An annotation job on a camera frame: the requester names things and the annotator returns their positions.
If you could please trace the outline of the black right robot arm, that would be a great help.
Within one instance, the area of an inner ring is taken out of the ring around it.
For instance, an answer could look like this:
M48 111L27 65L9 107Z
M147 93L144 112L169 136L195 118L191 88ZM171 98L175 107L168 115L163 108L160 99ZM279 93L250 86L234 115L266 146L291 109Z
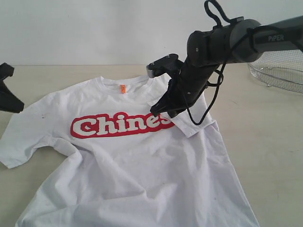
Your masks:
M192 107L219 67L232 63L250 63L265 52L302 50L303 18L295 17L270 25L244 19L211 31L194 31L187 41L187 57L181 61L171 53L149 65L150 78L170 76L168 90L150 112L167 112L171 118Z

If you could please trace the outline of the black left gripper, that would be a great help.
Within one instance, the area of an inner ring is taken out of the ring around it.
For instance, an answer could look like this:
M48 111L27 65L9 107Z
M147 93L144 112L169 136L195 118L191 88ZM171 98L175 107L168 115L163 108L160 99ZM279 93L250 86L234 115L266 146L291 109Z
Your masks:
M4 80L12 77L14 67L7 63L0 65L0 110L10 113L20 113L24 110L24 103L19 100L4 84Z

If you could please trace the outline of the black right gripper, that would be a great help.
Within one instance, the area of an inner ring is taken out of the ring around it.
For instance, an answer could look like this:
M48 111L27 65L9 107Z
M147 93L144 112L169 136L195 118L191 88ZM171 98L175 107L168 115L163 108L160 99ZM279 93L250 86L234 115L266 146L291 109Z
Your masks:
M150 112L154 116L167 112L173 118L188 107L192 107L195 102L196 82L174 78L170 79L167 91L151 107Z

